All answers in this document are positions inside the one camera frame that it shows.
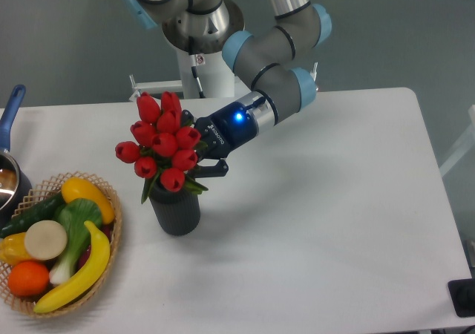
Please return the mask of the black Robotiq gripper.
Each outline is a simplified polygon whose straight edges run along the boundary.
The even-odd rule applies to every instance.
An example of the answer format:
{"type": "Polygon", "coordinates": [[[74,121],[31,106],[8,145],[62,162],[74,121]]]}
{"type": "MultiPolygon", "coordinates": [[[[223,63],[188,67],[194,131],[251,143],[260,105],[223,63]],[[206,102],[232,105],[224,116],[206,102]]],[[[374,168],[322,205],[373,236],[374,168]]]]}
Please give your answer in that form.
{"type": "Polygon", "coordinates": [[[198,165],[191,171],[192,178],[225,177],[229,166],[225,159],[230,152],[257,136],[258,127],[241,102],[215,111],[207,117],[197,119],[188,110],[182,110],[181,126],[197,129],[201,141],[207,144],[197,152],[198,160],[218,160],[213,166],[198,165]]]}

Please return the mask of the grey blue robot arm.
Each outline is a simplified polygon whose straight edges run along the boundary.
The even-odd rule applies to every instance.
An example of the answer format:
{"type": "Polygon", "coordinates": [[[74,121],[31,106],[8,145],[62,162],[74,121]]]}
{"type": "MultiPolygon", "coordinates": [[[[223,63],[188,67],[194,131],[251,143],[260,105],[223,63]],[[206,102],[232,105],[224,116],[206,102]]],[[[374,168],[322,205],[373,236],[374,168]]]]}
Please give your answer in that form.
{"type": "Polygon", "coordinates": [[[265,35],[246,31],[232,0],[123,0],[146,29],[161,27],[174,48],[180,90],[187,99],[230,98],[229,105],[195,121],[215,160],[192,177],[222,177],[230,152],[298,113],[316,96],[315,71],[285,64],[331,33],[325,8],[310,0],[270,0],[275,26],[265,35]]]}

